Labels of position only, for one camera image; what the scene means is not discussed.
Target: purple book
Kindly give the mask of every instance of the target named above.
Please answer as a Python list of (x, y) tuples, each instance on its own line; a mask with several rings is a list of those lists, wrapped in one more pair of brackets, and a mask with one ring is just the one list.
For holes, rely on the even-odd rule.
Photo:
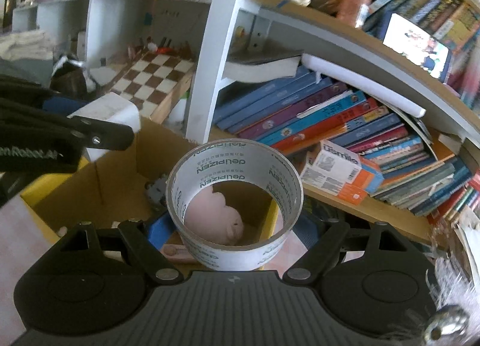
[(275, 126), (286, 123), (292, 118), (296, 117), (297, 114), (303, 113), (305, 110), (319, 105), (337, 95), (348, 90), (348, 87), (345, 83), (339, 82), (335, 83), (317, 93), (309, 96), (288, 108), (280, 110), (278, 113), (275, 113), (261, 121), (258, 121), (256, 124), (246, 128), (245, 130), (238, 133), (238, 137), (242, 139), (254, 139), (258, 138), (263, 133), (271, 130)]

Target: chessboard square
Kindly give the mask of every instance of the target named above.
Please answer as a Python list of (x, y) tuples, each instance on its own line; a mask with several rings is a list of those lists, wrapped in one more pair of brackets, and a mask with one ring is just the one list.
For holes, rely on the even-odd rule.
[(146, 73), (154, 73), (159, 68), (160, 68), (159, 65), (150, 63), (145, 67), (143, 71)]
[(139, 73), (140, 71), (135, 71), (135, 69), (131, 69), (123, 76), (123, 78), (127, 80), (133, 80), (138, 76)]
[(133, 98), (134, 96), (129, 94), (129, 93), (121, 93), (120, 96), (124, 99), (126, 99), (127, 101), (131, 100), (131, 98)]
[(170, 58), (170, 56), (165, 56), (165, 55), (157, 55), (157, 57), (155, 57), (153, 60), (152, 60), (152, 63), (153, 64), (157, 64), (157, 65), (164, 65), (165, 62)]
[(172, 71), (173, 71), (173, 68), (162, 66), (155, 71), (154, 75), (158, 76), (159, 78), (165, 79)]
[(179, 64), (179, 62), (181, 62), (181, 60), (182, 59), (179, 59), (177, 57), (169, 57), (169, 59), (165, 61), (164, 66), (175, 68)]
[(147, 101), (159, 105), (165, 99), (166, 95), (167, 94), (163, 93), (162, 91), (155, 90), (152, 92), (152, 95), (148, 97)]
[(157, 86), (157, 90), (163, 91), (164, 93), (168, 94), (168, 93), (170, 93), (170, 91), (173, 90), (173, 88), (175, 87), (176, 84), (177, 84), (176, 81), (169, 80), (169, 79), (164, 79), (164, 81), (162, 81), (162, 83), (160, 83)]
[(138, 83), (138, 84), (141, 84), (141, 85), (144, 85), (145, 83), (147, 83), (147, 80), (150, 79), (151, 77), (152, 77), (151, 73), (140, 72), (137, 75), (137, 77), (134, 79), (134, 82)]
[(193, 62), (191, 61), (186, 61), (186, 60), (182, 60), (181, 62), (179, 62), (177, 64), (177, 66), (174, 68), (176, 69), (177, 71), (180, 71), (180, 72), (187, 72), (192, 66), (193, 66)]
[(142, 60), (143, 61), (148, 61), (149, 63), (151, 63), (153, 60), (155, 60), (156, 57), (157, 57), (156, 53), (149, 52), (145, 56), (142, 57)]
[(185, 76), (185, 73), (173, 70), (172, 72), (169, 73), (169, 75), (166, 78), (168, 80), (179, 82), (184, 76)]
[(145, 101), (145, 100), (147, 100), (147, 98), (151, 95), (151, 93), (154, 90), (155, 90), (155, 88), (148, 87), (148, 86), (142, 86), (135, 93), (134, 97), (139, 98), (139, 99), (143, 99)]
[(112, 87), (113, 90), (117, 91), (125, 91), (125, 89), (131, 84), (131, 80), (127, 79), (120, 79), (115, 83), (115, 85)]
[(130, 102), (132, 102), (140, 111), (143, 109), (144, 100), (133, 97), (131, 98)]
[(149, 64), (148, 61), (138, 60), (138, 61), (131, 67), (131, 69), (135, 69), (135, 71), (143, 71), (148, 64)]
[(140, 90), (140, 87), (141, 87), (141, 86), (142, 86), (141, 84), (133, 83), (133, 82), (132, 82), (132, 83), (125, 89), (125, 92), (126, 92), (127, 94), (130, 94), (130, 95), (133, 96), (133, 95), (135, 95), (135, 93), (136, 93), (138, 90)]
[(143, 108), (140, 111), (140, 114), (143, 117), (150, 117), (157, 107), (158, 105), (156, 105), (155, 103), (145, 101), (143, 102)]
[(145, 85), (146, 86), (150, 86), (150, 87), (153, 87), (153, 88), (157, 88), (157, 86), (162, 83), (163, 81), (163, 78), (159, 78), (157, 76), (152, 76), (150, 79), (148, 79), (146, 82), (145, 82)]

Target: bottle label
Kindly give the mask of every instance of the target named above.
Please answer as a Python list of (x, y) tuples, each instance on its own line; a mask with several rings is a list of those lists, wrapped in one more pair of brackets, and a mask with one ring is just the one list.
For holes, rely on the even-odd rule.
[(369, 15), (368, 9), (369, 8), (366, 4), (362, 4), (362, 6), (360, 7), (360, 10), (358, 11), (358, 15), (357, 15), (357, 20), (355, 21), (355, 28), (356, 29), (361, 28), (363, 26), (363, 24), (365, 23), (365, 20), (367, 19), (368, 15)]

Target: pink plush toy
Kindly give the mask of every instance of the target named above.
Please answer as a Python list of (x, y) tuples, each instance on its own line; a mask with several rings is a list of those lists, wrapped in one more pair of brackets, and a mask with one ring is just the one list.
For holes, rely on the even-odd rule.
[(201, 190), (185, 212), (185, 227), (198, 237), (221, 245), (235, 245), (243, 235), (243, 222), (236, 209), (225, 205), (222, 193), (213, 187)]

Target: white tape roll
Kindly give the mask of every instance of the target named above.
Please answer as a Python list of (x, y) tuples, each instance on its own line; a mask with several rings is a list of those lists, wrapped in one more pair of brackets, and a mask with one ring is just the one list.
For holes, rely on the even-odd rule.
[[(228, 247), (203, 240), (184, 225), (185, 211), (200, 190), (223, 181), (244, 181), (268, 192), (282, 213), (283, 229), (264, 242)], [(279, 252), (303, 204), (297, 171), (279, 152), (251, 140), (227, 139), (201, 145), (174, 167), (166, 183), (166, 203), (189, 252), (218, 271), (249, 271)]]

